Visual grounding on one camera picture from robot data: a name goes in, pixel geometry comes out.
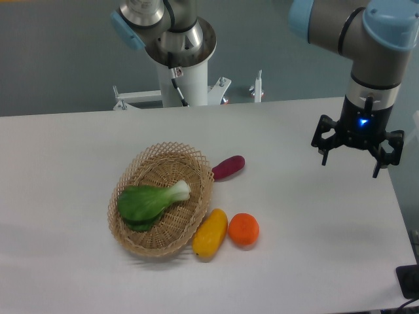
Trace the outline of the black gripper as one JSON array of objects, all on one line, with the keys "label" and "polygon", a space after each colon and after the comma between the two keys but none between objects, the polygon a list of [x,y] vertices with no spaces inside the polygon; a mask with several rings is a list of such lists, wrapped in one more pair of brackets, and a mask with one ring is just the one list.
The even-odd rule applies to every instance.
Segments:
[{"label": "black gripper", "polygon": [[373,178],[389,165],[398,166],[404,147],[403,130],[386,131],[392,106],[366,111],[344,98],[338,121],[323,114],[319,118],[311,145],[322,155],[321,164],[326,166],[329,152],[342,145],[367,150],[375,158]]}]

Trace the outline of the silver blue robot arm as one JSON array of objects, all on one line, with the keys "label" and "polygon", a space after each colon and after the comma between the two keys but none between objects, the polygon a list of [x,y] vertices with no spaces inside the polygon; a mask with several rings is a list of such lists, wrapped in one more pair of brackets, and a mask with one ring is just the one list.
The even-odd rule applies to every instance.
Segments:
[{"label": "silver blue robot arm", "polygon": [[[111,23],[127,46],[145,49],[158,70],[165,107],[220,104],[227,83],[208,86],[216,47],[195,1],[123,1]],[[347,146],[368,151],[376,170],[396,166],[404,133],[386,126],[418,38],[417,1],[294,1],[288,25],[310,44],[352,61],[338,120],[322,115],[312,146],[323,157]]]}]

